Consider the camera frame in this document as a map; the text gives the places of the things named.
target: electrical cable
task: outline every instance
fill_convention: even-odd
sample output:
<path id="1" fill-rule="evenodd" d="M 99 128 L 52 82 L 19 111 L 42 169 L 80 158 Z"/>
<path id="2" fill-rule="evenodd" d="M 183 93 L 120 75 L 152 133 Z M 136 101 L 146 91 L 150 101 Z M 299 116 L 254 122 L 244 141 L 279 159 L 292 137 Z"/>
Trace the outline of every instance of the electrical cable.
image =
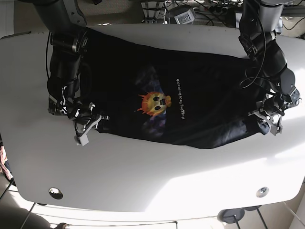
<path id="1" fill-rule="evenodd" d="M 170 13 L 170 11 L 168 10 L 168 8 L 167 8 L 165 2 L 164 2 L 163 5 L 164 5 L 164 7 L 165 7 L 165 10 L 168 12 L 168 23 L 170 24 L 170 23 L 171 23 L 171 13 Z"/>
<path id="2" fill-rule="evenodd" d="M 49 76 L 49 69 L 48 69 L 48 47 L 49 47 L 50 35 L 51 35 L 51 31 L 49 31 L 48 41 L 47 41 L 47 48 L 46 48 L 46 71 L 47 71 L 48 79 L 50 78 L 50 76 Z"/>
<path id="3" fill-rule="evenodd" d="M 173 1 L 168 5 L 168 6 L 166 6 L 166 7 L 169 7 L 169 6 L 171 6 L 173 4 Z"/>
<path id="4" fill-rule="evenodd" d="M 242 80 L 241 83 L 240 83 L 240 85 L 242 85 L 246 80 L 253 79 L 253 78 L 254 78 L 254 77 L 251 76 L 251 77 L 249 77 L 249 78 L 246 78 L 246 79 Z M 279 88 L 278 86 L 276 86 L 276 85 L 275 85 L 272 81 L 270 81 L 269 79 L 266 79 L 266 78 L 263 78 L 263 77 L 259 77 L 259 76 L 257 77 L 257 79 L 262 79 L 262 80 L 268 81 L 269 83 L 271 83 L 271 84 L 274 86 L 274 88 L 277 88 L 277 89 L 279 90 L 279 92 L 280 92 L 280 94 L 282 94 L 282 96 L 284 96 L 283 93 L 280 91 L 280 88 Z M 270 95 L 277 95 L 277 93 L 273 93 L 273 92 L 266 92 L 266 93 L 267 93 L 267 94 L 270 94 Z"/>
<path id="5" fill-rule="evenodd" d="M 201 14 L 201 15 L 203 15 L 203 16 L 205 16 L 209 21 L 205 24 L 205 25 L 207 25 L 208 23 L 212 23 L 212 25 L 214 26 L 214 22 L 213 22 L 213 19 L 215 19 L 215 18 L 213 18 L 213 19 L 211 19 L 210 17 L 208 17 L 207 15 L 205 15 L 204 13 L 202 13 L 202 12 L 197 12 L 197 11 L 195 11 L 195 13 L 199 13 L 199 14 Z"/>
<path id="6" fill-rule="evenodd" d="M 203 6 L 206 10 L 209 10 L 206 6 L 204 6 L 203 4 L 201 4 L 200 2 L 198 2 L 197 0 L 194 0 L 195 2 L 197 2 L 199 5 Z M 221 20 L 217 15 L 215 15 L 213 12 L 210 12 L 214 17 L 216 17 L 222 24 L 224 24 L 226 27 L 228 27 L 225 22 L 223 20 Z"/>
<path id="7" fill-rule="evenodd" d="M 189 0 L 186 0 L 186 2 L 179 3 L 179 4 L 177 3 L 177 1 L 175 1 L 175 3 L 176 3 L 178 6 L 181 6 L 181 5 L 184 5 L 184 4 L 188 3 L 188 1 L 189 1 Z"/>
<path id="8" fill-rule="evenodd" d="M 22 225 L 21 225 L 20 229 L 22 229 L 22 228 L 23 228 L 23 226 L 24 226 L 24 224 L 26 223 L 26 221 L 28 220 L 28 218 L 29 218 L 29 216 L 30 216 L 31 212 L 33 211 L 33 208 L 35 207 L 35 205 L 36 205 L 36 203 L 33 203 L 32 207 L 31 207 L 31 209 L 29 210 L 29 212 L 28 212 L 28 214 L 27 214 L 26 218 L 24 219 L 24 221 L 23 221 L 23 223 L 22 223 Z"/>
<path id="9" fill-rule="evenodd" d="M 296 5 L 285 5 L 285 7 L 293 7 L 293 6 L 299 6 L 303 1 L 305 1 L 305 0 L 301 0 L 298 4 L 296 4 Z"/>
<path id="10" fill-rule="evenodd" d="M 305 19 L 305 17 L 303 17 L 301 20 L 299 20 L 292 28 L 290 28 L 290 29 L 288 29 L 284 24 L 283 24 L 283 26 L 285 27 L 285 29 L 287 29 L 287 30 L 293 30 L 294 29 L 294 27 L 298 24 L 298 23 L 300 23 L 303 19 Z"/>
<path id="11" fill-rule="evenodd" d="M 262 25 L 262 22 L 261 20 L 259 19 L 259 16 L 257 15 L 257 13 L 255 12 L 255 9 L 253 8 L 253 6 L 249 3 L 247 3 L 249 5 L 249 8 L 251 9 L 252 13 L 257 17 L 257 20 L 258 20 L 258 23 L 261 27 L 261 30 L 262 30 L 262 35 L 264 36 L 264 54 L 263 54 L 263 58 L 262 58 L 262 63 L 261 63 L 261 66 L 259 68 L 259 71 L 257 72 L 255 78 L 245 87 L 241 87 L 241 83 L 239 84 L 240 88 L 241 89 L 244 89 L 244 88 L 247 88 L 249 86 L 251 86 L 255 80 L 257 79 L 257 77 L 259 76 L 259 74 L 262 72 L 262 69 L 263 69 L 263 64 L 264 64 L 264 61 L 265 61 L 265 55 L 266 55 L 266 35 L 265 35 L 265 31 L 264 31 L 264 28 L 263 28 L 263 25 Z"/>

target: wire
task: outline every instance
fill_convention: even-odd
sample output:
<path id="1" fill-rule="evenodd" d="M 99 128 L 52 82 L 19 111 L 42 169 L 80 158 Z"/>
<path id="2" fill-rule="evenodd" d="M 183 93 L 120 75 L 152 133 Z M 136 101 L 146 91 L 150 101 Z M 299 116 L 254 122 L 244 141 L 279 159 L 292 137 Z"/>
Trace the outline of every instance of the wire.
<path id="1" fill-rule="evenodd" d="M 301 20 L 299 20 L 291 29 L 288 29 L 284 24 L 283 24 L 283 26 L 284 26 L 285 29 L 287 29 L 287 30 L 293 30 L 294 27 L 295 27 L 298 23 L 300 23 L 303 19 L 305 19 L 305 17 L 303 17 Z"/>
<path id="2" fill-rule="evenodd" d="M 48 79 L 50 78 L 50 76 L 49 76 L 49 69 L 48 69 L 48 47 L 49 47 L 50 35 L 51 35 L 51 31 L 49 31 L 48 41 L 47 41 L 47 48 L 46 48 L 46 71 L 47 71 Z"/>
<path id="3" fill-rule="evenodd" d="M 252 13 L 257 17 L 257 20 L 258 20 L 258 23 L 259 23 L 259 26 L 261 27 L 261 30 L 262 30 L 262 35 L 264 36 L 264 54 L 263 54 L 263 59 L 262 59 L 262 63 L 261 63 L 261 66 L 259 68 L 259 71 L 257 72 L 256 76 L 254 77 L 254 79 L 252 80 L 251 83 L 249 83 L 247 86 L 245 87 L 241 87 L 241 83 L 239 84 L 240 88 L 241 89 L 244 89 L 244 88 L 247 88 L 249 86 L 251 86 L 255 80 L 257 79 L 257 77 L 259 76 L 259 74 L 261 73 L 262 69 L 263 69 L 263 64 L 264 64 L 264 61 L 265 61 L 265 55 L 266 55 L 266 35 L 265 35 L 265 31 L 264 31 L 264 28 L 263 28 L 263 25 L 262 25 L 262 22 L 261 20 L 259 19 L 259 16 L 256 14 L 253 6 L 251 4 L 249 4 L 249 8 L 251 9 Z"/>
<path id="4" fill-rule="evenodd" d="M 184 5 L 184 4 L 188 3 L 188 1 L 189 1 L 189 0 L 187 0 L 186 2 L 183 2 L 183 3 L 180 3 L 180 4 L 178 4 L 177 1 L 175 1 L 175 3 L 176 3 L 178 6 L 181 6 L 181 5 Z"/>
<path id="5" fill-rule="evenodd" d="M 285 7 L 293 7 L 293 6 L 299 6 L 303 1 L 305 1 L 305 0 L 301 0 L 298 4 L 296 4 L 296 5 L 285 5 Z"/>
<path id="6" fill-rule="evenodd" d="M 198 2 L 197 0 L 194 0 L 195 2 L 197 2 L 199 5 L 203 6 L 206 10 L 209 10 L 206 6 L 204 6 L 203 4 L 201 4 L 200 2 Z M 214 17 L 216 17 L 222 24 L 224 24 L 226 27 L 228 27 L 223 20 L 221 20 L 217 15 L 215 15 L 213 12 L 210 12 Z"/>
<path id="7" fill-rule="evenodd" d="M 253 78 L 254 78 L 254 77 L 251 76 L 251 77 L 248 77 L 248 78 L 242 80 L 241 83 L 240 83 L 240 85 L 242 85 L 246 80 L 253 79 Z M 263 78 L 263 77 L 259 77 L 259 76 L 257 77 L 257 79 L 262 79 L 262 80 L 268 81 L 269 83 L 271 83 L 271 84 L 274 86 L 274 88 L 277 88 L 277 89 L 280 91 L 280 88 L 279 88 L 278 86 L 276 86 L 276 85 L 275 85 L 272 81 L 270 81 L 269 79 L 266 79 L 266 78 Z M 267 93 L 268 93 L 268 94 L 271 94 L 271 95 L 276 95 L 276 93 L 272 93 L 272 92 L 267 92 Z"/>
<path id="8" fill-rule="evenodd" d="M 203 15 L 203 16 L 205 16 L 209 21 L 205 24 L 205 25 L 207 25 L 208 23 L 212 23 L 212 25 L 214 26 L 214 22 L 213 22 L 213 19 L 215 19 L 215 18 L 213 18 L 213 19 L 211 19 L 210 17 L 208 17 L 207 15 L 205 15 L 204 13 L 202 13 L 202 12 L 197 12 L 197 11 L 195 11 L 195 13 L 199 13 L 199 14 L 201 14 L 201 15 Z"/>
<path id="9" fill-rule="evenodd" d="M 171 13 L 170 13 L 170 11 L 168 10 L 168 8 L 167 8 L 167 6 L 166 6 L 166 4 L 165 4 L 165 2 L 164 2 L 164 7 L 165 7 L 165 10 L 168 12 L 168 23 L 170 24 L 171 23 Z"/>

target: sunlight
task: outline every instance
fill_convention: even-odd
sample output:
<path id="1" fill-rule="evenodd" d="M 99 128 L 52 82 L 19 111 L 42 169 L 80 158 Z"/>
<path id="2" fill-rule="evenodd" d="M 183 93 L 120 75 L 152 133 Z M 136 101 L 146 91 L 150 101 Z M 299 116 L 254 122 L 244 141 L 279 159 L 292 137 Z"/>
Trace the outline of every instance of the sunlight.
<path id="1" fill-rule="evenodd" d="M 175 214 L 180 217 L 196 217 L 198 213 L 211 216 L 217 215 L 226 206 L 243 206 L 245 200 L 248 203 L 257 203 L 255 192 L 264 187 L 268 179 L 266 176 L 260 176 L 264 169 L 270 169 L 266 161 L 266 158 L 261 158 L 231 167 L 174 178 L 157 194 L 146 212 L 160 215 Z M 257 182 L 256 177 L 261 177 L 260 181 Z"/>
<path id="2" fill-rule="evenodd" d="M 275 158 L 293 158 L 305 156 L 305 143 L 275 155 Z"/>

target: wrinkled fabric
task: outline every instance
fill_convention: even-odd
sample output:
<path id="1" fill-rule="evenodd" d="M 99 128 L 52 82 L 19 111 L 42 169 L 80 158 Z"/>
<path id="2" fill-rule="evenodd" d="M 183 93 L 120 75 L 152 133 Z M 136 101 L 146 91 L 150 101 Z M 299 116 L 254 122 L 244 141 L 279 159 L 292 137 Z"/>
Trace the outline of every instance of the wrinkled fabric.
<path id="1" fill-rule="evenodd" d="M 88 36 L 83 61 L 92 75 L 81 72 L 81 94 L 89 91 L 84 102 L 110 116 L 107 133 L 209 149 L 269 132 L 248 116 L 264 93 L 238 88 L 249 60 L 156 49 L 93 30 Z"/>

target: black cable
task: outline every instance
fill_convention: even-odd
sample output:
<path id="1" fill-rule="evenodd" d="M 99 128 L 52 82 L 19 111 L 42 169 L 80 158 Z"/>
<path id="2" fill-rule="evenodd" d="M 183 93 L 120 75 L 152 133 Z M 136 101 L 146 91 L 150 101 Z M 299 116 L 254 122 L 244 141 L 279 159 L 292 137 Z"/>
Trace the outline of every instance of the black cable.
<path id="1" fill-rule="evenodd" d="M 169 7 L 169 6 L 171 6 L 173 4 L 173 1 L 168 5 L 168 6 L 166 6 L 166 7 Z"/>
<path id="2" fill-rule="evenodd" d="M 265 220 L 264 220 L 264 218 L 263 218 L 263 216 L 262 216 L 262 214 L 261 214 L 261 212 L 260 212 L 260 210 L 258 209 L 257 206 L 256 206 L 256 210 L 257 210 L 257 213 L 258 213 L 259 217 L 260 217 L 261 220 L 262 220 L 262 223 L 263 223 L 265 229 L 268 229 L 268 227 L 267 227 L 267 225 L 266 225 L 266 223 L 265 223 Z"/>
<path id="3" fill-rule="evenodd" d="M 49 47 L 50 35 L 51 35 L 51 31 L 49 31 L 48 41 L 47 41 L 47 49 L 46 49 L 46 71 L 47 71 L 48 79 L 50 78 L 50 76 L 49 76 L 49 69 L 48 69 L 48 47 Z"/>
<path id="4" fill-rule="evenodd" d="M 28 214 L 27 214 L 26 218 L 24 219 L 24 221 L 23 221 L 23 223 L 22 223 L 22 225 L 21 225 L 20 229 L 22 229 L 22 228 L 23 228 L 23 226 L 24 226 L 24 224 L 26 223 L 26 221 L 28 220 L 28 218 L 29 218 L 29 216 L 30 216 L 31 212 L 33 211 L 33 208 L 35 207 L 35 205 L 36 205 L 36 203 L 33 203 L 32 207 L 31 207 L 31 209 L 29 210 L 29 212 L 28 212 Z"/>
<path id="5" fill-rule="evenodd" d="M 305 19 L 305 17 L 303 17 L 301 20 L 299 20 L 291 29 L 288 29 L 284 24 L 283 24 L 283 26 L 284 26 L 285 29 L 287 29 L 287 30 L 293 30 L 294 27 L 295 27 L 298 23 L 300 23 L 300 21 L 302 21 L 303 19 Z"/>
<path id="6" fill-rule="evenodd" d="M 170 23 L 171 23 L 171 13 L 170 13 L 170 11 L 168 10 L 168 8 L 167 8 L 165 2 L 164 2 L 163 5 L 164 5 L 166 11 L 168 12 L 168 23 L 170 24 Z"/>
<path id="7" fill-rule="evenodd" d="M 247 88 L 247 87 L 251 86 L 251 85 L 255 82 L 255 80 L 257 79 L 257 77 L 259 76 L 259 74 L 261 73 L 261 71 L 262 71 L 262 69 L 263 69 L 263 64 L 264 64 L 265 55 L 266 55 L 266 35 L 265 35 L 265 31 L 264 31 L 262 22 L 261 22 L 261 20 L 259 19 L 257 13 L 255 12 L 255 9 L 253 8 L 253 6 L 252 6 L 251 4 L 249 4 L 249 3 L 247 3 L 247 4 L 249 5 L 249 8 L 251 9 L 252 13 L 257 17 L 259 26 L 261 27 L 262 34 L 263 34 L 263 36 L 264 36 L 264 54 L 263 54 L 263 59 L 262 59 L 261 66 L 260 66 L 259 71 L 257 72 L 255 78 L 252 80 L 251 83 L 249 83 L 249 84 L 248 84 L 247 86 L 245 86 L 245 87 L 241 87 L 241 83 L 240 83 L 239 86 L 240 86 L 241 89 Z"/>
<path id="8" fill-rule="evenodd" d="M 207 25 L 208 23 L 212 23 L 212 25 L 214 26 L 214 22 L 213 22 L 213 19 L 211 19 L 210 17 L 208 17 L 207 15 L 205 15 L 204 13 L 202 13 L 202 12 L 198 12 L 198 11 L 195 11 L 195 13 L 199 13 L 199 14 L 201 14 L 201 15 L 203 15 L 203 16 L 205 16 L 209 21 L 205 24 L 205 25 Z"/>
<path id="9" fill-rule="evenodd" d="M 293 6 L 299 6 L 303 1 L 305 1 L 305 0 L 301 0 L 298 4 L 296 4 L 296 5 L 285 5 L 285 7 L 293 7 Z"/>
<path id="10" fill-rule="evenodd" d="M 244 80 L 242 80 L 241 81 L 241 83 L 240 83 L 240 85 L 242 85 L 246 80 L 249 80 L 249 79 L 253 79 L 254 77 L 252 76 L 252 77 L 249 77 L 249 78 L 246 78 L 246 79 L 244 79 Z M 274 86 L 274 88 L 277 88 L 279 91 L 280 91 L 280 89 L 279 89 L 279 87 L 278 86 L 276 86 L 272 81 L 270 81 L 269 79 L 267 79 L 267 78 L 263 78 L 263 77 L 257 77 L 257 79 L 262 79 L 262 80 L 266 80 L 266 81 L 268 81 L 269 83 L 271 83 L 273 86 Z M 254 84 L 256 84 L 257 86 L 259 86 L 259 87 L 261 87 L 261 88 L 263 88 L 261 85 L 259 85 L 258 83 L 255 83 L 254 82 Z M 272 92 L 266 92 L 267 94 L 270 94 L 270 95 L 276 95 L 276 93 L 272 93 Z"/>
<path id="11" fill-rule="evenodd" d="M 203 6 L 206 10 L 209 10 L 206 6 L 204 6 L 203 4 L 201 4 L 200 2 L 198 2 L 197 0 L 194 0 L 195 2 L 197 2 L 199 5 Z M 226 27 L 228 27 L 223 20 L 221 20 L 217 15 L 215 15 L 213 12 L 210 12 L 214 17 L 216 17 L 222 24 L 224 24 Z"/>
<path id="12" fill-rule="evenodd" d="M 188 1 L 189 1 L 189 0 L 187 0 L 186 2 L 183 2 L 183 3 L 180 3 L 180 4 L 178 4 L 177 1 L 175 1 L 175 3 L 176 3 L 178 6 L 181 6 L 181 5 L 184 5 L 184 4 L 188 3 Z"/>
<path id="13" fill-rule="evenodd" d="M 11 178 L 10 180 L 10 184 L 7 186 L 7 188 L 4 190 L 4 192 L 2 193 L 1 197 L 0 197 L 0 201 L 2 200 L 2 198 L 4 197 L 5 193 L 9 190 L 10 186 L 12 185 L 12 183 L 14 182 L 14 179 Z"/>

